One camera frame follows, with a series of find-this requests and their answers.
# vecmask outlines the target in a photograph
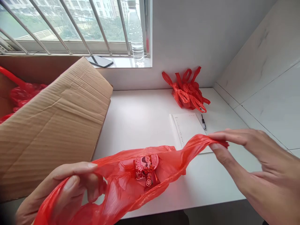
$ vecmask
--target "wall tile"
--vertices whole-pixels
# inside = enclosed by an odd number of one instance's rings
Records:
[[[218,84],[239,103],[300,61],[300,1],[279,0]]]
[[[294,150],[290,150],[290,152],[297,156],[298,158],[300,158],[300,148],[299,149],[294,149]]]
[[[218,83],[215,83],[213,88],[232,109],[239,105],[238,102],[233,97],[231,97],[230,94],[228,94]]]
[[[276,141],[278,145],[287,150],[287,148],[279,140],[277,140],[277,138],[274,137],[263,125],[261,125],[250,113],[248,113],[247,110],[243,108],[243,106],[239,105],[234,109],[234,111],[244,121],[244,123],[247,124],[249,128],[266,132],[266,134],[269,135],[274,141]]]
[[[300,148],[300,63],[242,105],[288,149]]]

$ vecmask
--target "white desk surface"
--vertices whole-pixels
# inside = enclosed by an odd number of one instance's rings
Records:
[[[199,118],[201,113],[181,109],[171,91],[114,91],[93,160],[122,150],[175,145],[169,114],[195,112]],[[201,91],[211,101],[206,105],[207,113],[203,114],[207,133],[226,128],[248,128],[213,88],[202,88]],[[242,146],[230,143],[229,151],[246,170],[261,170],[258,160]],[[163,194],[123,218],[244,198],[215,155],[204,153],[196,156],[187,167],[187,174],[171,183]]]

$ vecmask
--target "stack of red bags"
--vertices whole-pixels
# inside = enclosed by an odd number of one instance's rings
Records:
[[[9,95],[12,102],[15,105],[15,107],[13,108],[13,112],[0,118],[0,124],[1,124],[5,120],[10,118],[23,105],[29,102],[34,96],[40,93],[41,90],[46,88],[47,85],[26,83],[1,66],[0,66],[0,73],[5,75],[11,81],[15,82],[18,85],[18,87],[15,87],[10,91],[10,95]]]
[[[190,83],[188,83],[188,80],[192,74],[191,69],[188,69],[184,73],[182,80],[180,78],[180,74],[175,73],[177,83],[173,83],[169,75],[167,75],[165,72],[162,72],[162,77],[173,88],[172,95],[174,96],[180,108],[184,107],[191,110],[197,109],[200,112],[205,113],[207,111],[203,103],[209,105],[210,101],[202,96],[202,93],[199,90],[199,84],[195,82],[200,70],[201,67],[198,67]]]

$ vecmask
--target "green foliage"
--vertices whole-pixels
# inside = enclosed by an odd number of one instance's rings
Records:
[[[53,12],[49,7],[42,7],[42,10],[49,22],[56,27],[63,27],[61,37],[64,40],[78,40],[79,37],[74,29],[71,21],[65,12]],[[83,21],[76,20],[79,29],[87,41],[104,41],[98,23],[94,16],[87,12],[76,11],[77,16],[80,15]],[[18,18],[29,28],[33,33],[50,29],[40,15],[26,15],[22,12],[16,12]],[[8,12],[0,12],[0,20],[3,21],[3,29],[9,34],[13,34],[14,38],[27,35],[27,32],[9,15]],[[100,21],[109,42],[124,42],[124,33],[120,17],[115,19],[100,17]],[[125,19],[125,27],[128,31],[128,20]]]

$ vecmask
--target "phone screen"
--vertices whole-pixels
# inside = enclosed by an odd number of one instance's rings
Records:
[[[113,61],[102,58],[100,56],[90,56],[89,58],[87,58],[87,60],[92,63],[92,64],[96,64],[100,67],[106,68],[110,65],[113,64]]]

